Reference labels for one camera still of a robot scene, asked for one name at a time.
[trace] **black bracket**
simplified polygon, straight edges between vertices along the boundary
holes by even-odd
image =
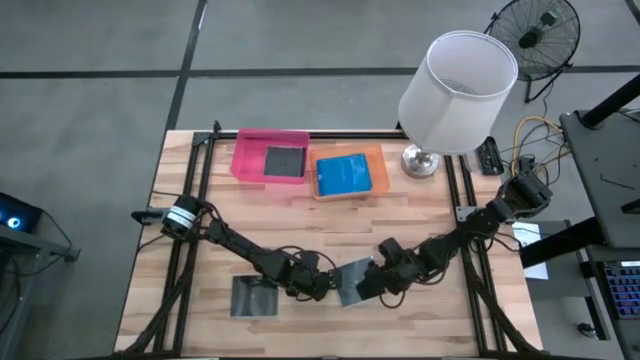
[[[168,213],[169,208],[148,207],[144,210],[132,212],[131,217],[139,222],[140,225],[151,225],[161,223]]]

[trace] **wire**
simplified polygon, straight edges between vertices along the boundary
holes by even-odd
[[[529,116],[529,117],[526,117],[526,118],[520,120],[520,122],[516,126],[516,131],[515,131],[514,136],[513,136],[514,151],[513,151],[513,154],[511,156],[511,175],[512,176],[516,175],[515,163],[516,163],[516,160],[518,159],[518,156],[520,155],[520,146],[518,146],[518,139],[520,138],[520,129],[522,128],[522,125],[524,125],[528,121],[541,121],[541,122],[549,125],[551,128],[555,129],[556,132],[558,132],[558,133],[562,132],[562,130],[560,130],[560,127],[558,125],[552,123],[551,121],[549,121],[549,120],[547,120],[547,119],[545,119],[543,117]]]
[[[158,237],[155,237],[155,238],[153,238],[153,239],[151,239],[151,240],[147,241],[146,243],[144,243],[144,244],[142,244],[142,245],[140,245],[140,246],[138,247],[138,251],[142,250],[145,246],[147,246],[147,245],[149,245],[149,244],[152,244],[152,243],[154,243],[154,242],[156,242],[156,241],[158,241],[158,240],[162,239],[162,238],[163,238],[163,237],[165,237],[165,236],[167,236],[167,235],[166,235],[166,234],[162,234],[162,235],[160,235],[160,236],[158,236]]]
[[[565,153],[564,155],[560,154],[561,151],[562,151],[562,146],[560,147],[560,149],[558,149],[558,156],[557,156],[557,159],[556,159],[558,161],[558,175],[556,176],[556,178],[552,182],[549,182],[549,170],[547,170],[546,165],[542,167],[545,170],[545,172],[547,173],[547,187],[555,184],[558,180],[560,180],[560,174],[562,172],[562,166],[560,165],[560,159],[563,156],[568,155],[568,153]]]
[[[13,272],[13,274],[17,275],[17,276],[33,276],[33,275],[37,275],[40,274],[41,272],[47,270],[48,268],[50,268],[53,264],[57,263],[58,261],[60,261],[60,259],[64,258],[65,256],[69,255],[69,252],[71,251],[71,248],[73,247],[73,242],[71,241],[71,239],[69,239],[69,236],[67,236],[67,234],[64,232],[64,230],[62,230],[62,228],[60,227],[60,225],[58,225],[58,222],[53,218],[53,216],[51,216],[51,214],[49,214],[46,210],[42,210],[42,212],[47,215],[47,217],[49,217],[49,219],[51,220],[51,222],[53,222],[53,225],[55,225],[55,227],[58,229],[58,231],[60,232],[60,234],[62,234],[62,237],[67,241],[67,243],[69,244],[67,246],[67,250],[64,252],[64,254],[62,255],[58,255],[58,257],[56,257],[55,259],[53,259],[52,261],[50,261],[47,265],[41,267],[40,269],[31,272],[31,273],[21,273],[19,272],[19,270],[14,270],[15,272]]]
[[[9,317],[7,317],[7,320],[4,322],[4,324],[2,324],[2,327],[0,327],[0,335],[4,333],[4,331],[9,326],[9,323],[11,323],[11,319],[13,319],[13,316],[15,315],[16,310],[18,309],[18,305],[22,300],[22,292],[20,290],[20,280],[18,279],[18,275],[17,275],[18,273],[20,273],[20,268],[18,267],[18,262],[13,257],[13,255],[11,256],[11,262],[13,262],[13,268],[14,268],[13,269],[14,271],[13,286],[16,289],[16,301],[13,304],[13,309],[11,309],[11,312],[9,313]]]
[[[618,111],[617,113],[620,114],[620,115],[626,116],[626,117],[628,117],[629,119],[631,119],[631,120],[633,120],[635,122],[640,123],[640,119],[637,119],[637,118],[634,118],[631,115],[628,115],[628,113],[630,113],[630,112],[634,112],[634,110],[629,110],[627,112]]]
[[[395,305],[389,305],[386,302],[384,302],[384,299],[382,298],[382,294],[378,295],[378,297],[380,298],[380,302],[382,303],[382,305],[384,305],[384,307],[386,307],[387,309],[397,309],[404,302],[404,297],[405,297],[406,294],[407,294],[407,292],[405,290],[403,290],[402,291],[402,295],[400,296],[400,301],[398,301],[398,303],[395,304]]]
[[[164,192],[164,191],[157,191],[157,190],[151,190],[152,193],[154,194],[159,194],[159,195],[167,195],[167,196],[182,196],[182,194],[176,194],[176,193],[168,193],[168,192]]]
[[[553,86],[555,85],[555,81],[551,82],[551,87],[549,88],[549,92],[547,93],[547,95],[545,95],[542,98],[542,103],[544,104],[544,113],[542,114],[542,117],[547,117],[547,110],[549,110],[548,106],[547,106],[547,98],[549,97],[549,95],[551,95],[551,93],[553,92]]]
[[[438,278],[438,280],[434,280],[434,281],[431,281],[431,282],[428,282],[428,281],[415,282],[414,281],[414,283],[420,284],[420,285],[429,285],[429,286],[440,284],[442,282],[442,280],[444,280],[444,276],[447,274],[447,269],[449,268],[449,264],[450,264],[450,261],[447,262],[447,266],[445,266],[444,269],[442,270],[442,272],[440,273],[440,277]]]
[[[296,295],[296,300],[298,300],[299,302],[307,302],[309,300],[313,300],[313,297],[311,297],[311,296],[309,296],[308,298],[300,299],[298,297],[298,295]]]
[[[543,140],[549,140],[550,138],[552,138],[552,137],[554,137],[554,136],[558,136],[558,135],[562,135],[562,133],[551,134],[551,135],[548,135],[548,136],[545,136],[545,137],[541,137],[541,138],[538,138],[538,139],[535,139],[535,140],[531,140],[531,141],[529,141],[528,143],[523,142],[522,144],[520,144],[520,145],[518,145],[518,146],[508,147],[508,148],[506,148],[506,149],[504,149],[504,150],[501,150],[501,151],[500,151],[500,154],[502,154],[502,153],[504,153],[504,152],[507,152],[507,151],[509,151],[509,150],[518,149],[518,148],[523,148],[523,147],[525,147],[525,146],[527,146],[527,145],[535,144],[535,143],[540,142],[540,141],[543,141]]]
[[[507,249],[507,250],[509,250],[511,252],[519,252],[522,249],[522,242],[520,242],[520,240],[516,239],[514,236],[511,236],[509,234],[501,233],[499,231],[496,231],[493,235],[485,234],[485,233],[480,232],[480,231],[469,231],[469,232],[482,235],[482,236],[486,237],[487,239],[489,239],[491,241],[489,247],[487,247],[487,249],[486,249],[487,251],[489,251],[489,249],[493,245],[494,241],[497,242],[498,244],[502,245],[505,249]],[[496,237],[496,235],[506,236],[506,237],[514,240],[516,243],[518,243],[518,249],[514,249],[514,248],[508,246],[504,241],[498,239]]]

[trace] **white lamp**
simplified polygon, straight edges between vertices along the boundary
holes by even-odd
[[[430,176],[438,154],[480,146],[517,78],[513,54],[489,35],[453,31],[436,39],[400,99],[400,125],[414,143],[402,155],[405,172]]]

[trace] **electric fan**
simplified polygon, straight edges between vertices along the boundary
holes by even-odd
[[[527,81],[525,103],[537,99],[569,63],[580,41],[580,19],[565,0],[513,0],[493,14],[485,30],[511,50],[518,79]],[[531,82],[551,76],[533,97]]]

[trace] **wooden table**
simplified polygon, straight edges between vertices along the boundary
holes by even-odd
[[[192,131],[167,134],[155,190],[182,191],[192,134]],[[391,182],[384,197],[320,203],[311,196],[310,176],[304,185],[239,183],[230,174],[234,141],[218,140],[207,200],[220,209],[233,229],[257,244],[271,248],[294,244],[322,251],[338,266],[377,254],[376,246],[388,237],[395,237],[406,248],[454,228],[445,167],[440,166],[427,180],[406,176],[400,167],[400,155],[407,141],[314,140],[312,147],[362,143],[383,146]],[[462,177],[460,174],[457,177],[460,194],[464,194]],[[500,185],[497,177],[481,175],[473,175],[473,182],[478,204],[482,205],[493,198]],[[173,197],[154,194],[151,205],[168,207],[173,201]],[[147,227],[141,242],[157,236],[159,229],[159,225]],[[116,350],[131,344],[158,309],[170,248],[171,240],[162,239],[138,255]],[[501,306],[527,340],[540,348],[518,255],[496,244],[489,258]],[[329,264],[321,260],[320,267],[328,269]],[[321,302],[300,303],[280,290],[277,318],[231,319],[231,278],[234,274],[246,273],[253,273],[249,263],[222,247],[201,242],[183,356],[477,354],[459,256],[452,260],[442,283],[412,286],[404,304],[395,310],[384,308],[377,300],[343,309],[335,292],[330,292]],[[388,303],[397,301],[390,294],[385,296]],[[487,338],[491,339],[486,308],[482,315]],[[169,322],[168,339],[173,336],[172,320],[175,321],[175,316]]]

